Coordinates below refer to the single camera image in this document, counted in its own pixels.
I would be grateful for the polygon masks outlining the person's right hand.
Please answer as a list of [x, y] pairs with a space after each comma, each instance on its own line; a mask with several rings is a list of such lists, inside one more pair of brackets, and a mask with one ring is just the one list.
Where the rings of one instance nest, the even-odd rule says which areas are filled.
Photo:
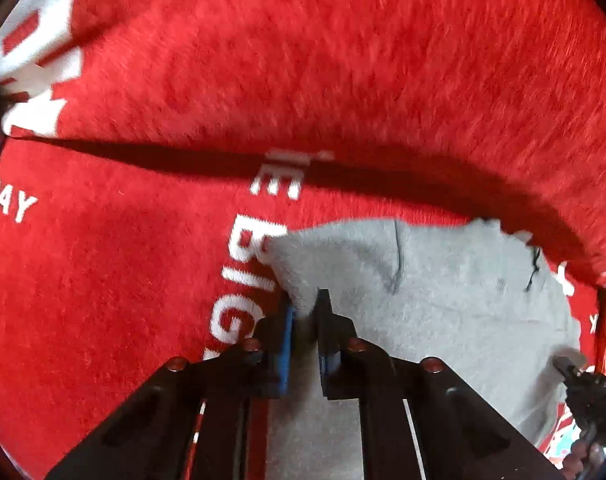
[[575, 480], [584, 472], [587, 464], [599, 468], [603, 462], [603, 448], [598, 443], [589, 444], [585, 439], [578, 439], [565, 456], [560, 471], [566, 480]]

